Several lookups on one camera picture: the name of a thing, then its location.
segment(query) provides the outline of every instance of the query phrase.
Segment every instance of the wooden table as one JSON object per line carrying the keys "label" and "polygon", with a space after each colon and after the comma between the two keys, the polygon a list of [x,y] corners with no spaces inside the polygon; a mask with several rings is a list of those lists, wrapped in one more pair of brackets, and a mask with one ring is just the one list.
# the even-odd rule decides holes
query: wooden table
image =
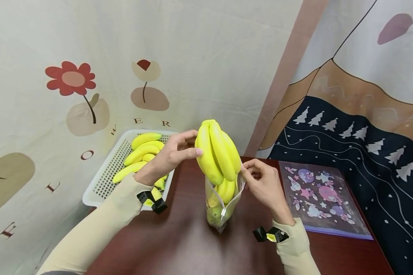
{"label": "wooden table", "polygon": [[[279,168],[277,161],[262,161]],[[187,160],[174,173],[167,204],[169,208],[160,215],[138,215],[86,274],[284,274],[275,244],[257,243],[252,234],[259,226],[270,228],[272,217],[249,190],[244,190],[220,235],[207,224],[204,175],[196,160]],[[308,236],[323,275],[393,274],[376,241],[313,232]]]}

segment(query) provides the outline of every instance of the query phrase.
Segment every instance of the clear plastic bag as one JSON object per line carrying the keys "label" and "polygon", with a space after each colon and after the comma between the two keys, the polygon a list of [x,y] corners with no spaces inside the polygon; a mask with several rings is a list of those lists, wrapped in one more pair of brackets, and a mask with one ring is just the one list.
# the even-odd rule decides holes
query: clear plastic bag
{"label": "clear plastic bag", "polygon": [[236,180],[236,188],[234,190],[233,199],[224,204],[219,194],[214,189],[214,185],[205,177],[205,192],[206,192],[206,220],[209,225],[222,233],[226,227],[226,221],[231,217],[236,208],[237,203],[242,196],[242,190],[245,187],[245,180],[239,173]]}

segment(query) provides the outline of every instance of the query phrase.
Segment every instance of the black clip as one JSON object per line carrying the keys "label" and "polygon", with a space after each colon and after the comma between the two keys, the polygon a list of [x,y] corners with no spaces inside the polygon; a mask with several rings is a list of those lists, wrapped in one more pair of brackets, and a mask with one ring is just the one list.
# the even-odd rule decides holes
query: black clip
{"label": "black clip", "polygon": [[142,205],[150,206],[156,214],[160,214],[168,208],[162,198],[155,201],[151,191],[143,191],[137,195],[137,198]]}
{"label": "black clip", "polygon": [[261,226],[253,231],[254,237],[259,243],[264,241],[272,241],[273,243],[281,243],[289,238],[289,235],[286,232],[273,227],[269,229],[268,232]]}

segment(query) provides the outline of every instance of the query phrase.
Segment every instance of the beige sleeve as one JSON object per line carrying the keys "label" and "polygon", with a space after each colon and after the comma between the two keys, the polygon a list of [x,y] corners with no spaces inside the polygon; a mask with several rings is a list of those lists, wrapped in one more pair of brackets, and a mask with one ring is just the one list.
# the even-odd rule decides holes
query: beige sleeve
{"label": "beige sleeve", "polygon": [[273,226],[283,230],[289,238],[277,243],[277,254],[285,266],[286,275],[320,275],[311,255],[309,239],[300,218],[294,218],[296,224],[280,225],[273,221]]}
{"label": "beige sleeve", "polygon": [[99,208],[59,242],[37,275],[53,270],[84,274],[114,235],[141,211],[137,194],[151,189],[136,182],[133,174],[127,175]]}

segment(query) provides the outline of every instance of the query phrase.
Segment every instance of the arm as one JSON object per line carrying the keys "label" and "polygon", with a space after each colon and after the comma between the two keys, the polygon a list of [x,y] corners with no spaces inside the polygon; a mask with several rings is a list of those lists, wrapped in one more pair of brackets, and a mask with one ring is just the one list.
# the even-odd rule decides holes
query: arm
{"label": "arm", "polygon": [[128,225],[142,208],[136,195],[152,186],[138,183],[127,175],[102,205],[84,218],[52,250],[38,274],[67,270],[84,274],[118,231]]}
{"label": "arm", "polygon": [[201,155],[201,150],[192,148],[196,136],[195,130],[171,136],[151,162],[138,173],[125,176],[102,205],[52,250],[37,275],[54,270],[84,274],[114,235],[140,213],[142,203],[137,194],[150,191],[158,179],[183,160]]}
{"label": "arm", "polygon": [[287,275],[319,275],[309,248],[309,239],[299,218],[293,218],[281,188],[277,169],[258,159],[243,164],[242,175],[253,195],[266,206],[274,216],[273,226],[288,234],[289,238],[277,243]]}

